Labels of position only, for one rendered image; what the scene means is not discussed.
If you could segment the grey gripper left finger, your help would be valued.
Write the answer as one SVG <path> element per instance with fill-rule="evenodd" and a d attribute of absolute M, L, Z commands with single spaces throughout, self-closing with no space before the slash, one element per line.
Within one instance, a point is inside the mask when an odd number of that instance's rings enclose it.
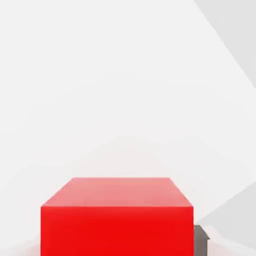
<path fill-rule="evenodd" d="M 41 235 L 39 233 L 24 243 L 22 256 L 41 256 Z"/>

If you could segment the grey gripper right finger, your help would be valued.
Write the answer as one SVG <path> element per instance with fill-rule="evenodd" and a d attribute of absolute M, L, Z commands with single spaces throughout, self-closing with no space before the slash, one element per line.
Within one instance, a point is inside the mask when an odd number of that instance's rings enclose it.
<path fill-rule="evenodd" d="M 198 224 L 194 225 L 194 256 L 237 256 L 223 245 L 211 242 L 206 231 Z"/>

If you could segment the small red cube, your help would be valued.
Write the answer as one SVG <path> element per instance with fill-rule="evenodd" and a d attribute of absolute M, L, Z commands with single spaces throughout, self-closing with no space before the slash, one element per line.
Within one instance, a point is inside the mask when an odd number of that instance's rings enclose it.
<path fill-rule="evenodd" d="M 75 177 L 41 206 L 40 256 L 194 256 L 194 208 L 167 177 Z"/>

